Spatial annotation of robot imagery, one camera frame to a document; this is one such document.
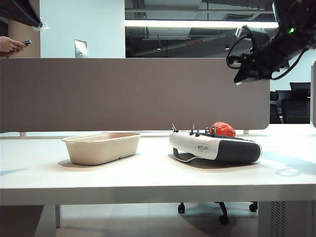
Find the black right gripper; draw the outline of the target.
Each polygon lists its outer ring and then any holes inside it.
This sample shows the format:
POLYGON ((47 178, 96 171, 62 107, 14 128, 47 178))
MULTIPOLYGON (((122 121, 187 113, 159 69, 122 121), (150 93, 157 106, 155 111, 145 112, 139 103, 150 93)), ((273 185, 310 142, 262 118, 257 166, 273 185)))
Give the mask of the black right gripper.
POLYGON ((228 67, 239 69, 234 78, 237 85, 271 78, 273 72, 288 67, 291 59, 291 35, 277 34, 269 38, 267 34, 252 34, 250 38, 250 55, 228 56, 228 67))

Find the bystander hand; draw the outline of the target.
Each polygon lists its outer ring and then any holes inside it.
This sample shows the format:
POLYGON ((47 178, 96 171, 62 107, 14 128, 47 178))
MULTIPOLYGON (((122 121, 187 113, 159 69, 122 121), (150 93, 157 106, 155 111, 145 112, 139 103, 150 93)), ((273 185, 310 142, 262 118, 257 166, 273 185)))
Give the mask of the bystander hand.
POLYGON ((8 52, 11 52, 15 49, 19 50, 19 49, 22 49, 24 47, 26 47, 26 45, 23 44, 22 42, 13 40, 13 39, 6 37, 6 36, 0 37, 0 51, 1 52, 8 53, 8 52))

